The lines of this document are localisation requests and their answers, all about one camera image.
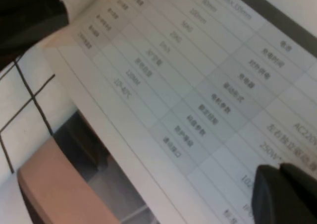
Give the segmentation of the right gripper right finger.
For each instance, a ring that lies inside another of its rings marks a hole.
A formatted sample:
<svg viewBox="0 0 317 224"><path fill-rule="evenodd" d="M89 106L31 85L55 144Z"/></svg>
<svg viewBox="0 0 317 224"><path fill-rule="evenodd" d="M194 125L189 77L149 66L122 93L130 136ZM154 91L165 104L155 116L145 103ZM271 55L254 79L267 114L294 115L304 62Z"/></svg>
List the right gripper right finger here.
<svg viewBox="0 0 317 224"><path fill-rule="evenodd" d="M281 174L291 185L293 192L304 205L300 211L301 218L308 218L308 214L304 214L304 210L308 211L314 218L308 221L308 224L317 223L317 180L300 169L299 167L285 163L280 166Z"/></svg>

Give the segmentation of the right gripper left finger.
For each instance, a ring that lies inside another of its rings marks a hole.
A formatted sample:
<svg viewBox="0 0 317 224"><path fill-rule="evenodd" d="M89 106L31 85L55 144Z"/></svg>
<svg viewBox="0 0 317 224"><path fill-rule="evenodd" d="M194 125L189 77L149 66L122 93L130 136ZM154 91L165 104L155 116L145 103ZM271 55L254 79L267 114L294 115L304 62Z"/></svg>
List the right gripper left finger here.
<svg viewBox="0 0 317 224"><path fill-rule="evenodd" d="M282 200L287 186L280 171L269 165L260 165L255 175L252 211L256 224L281 224L285 221Z"/></svg>

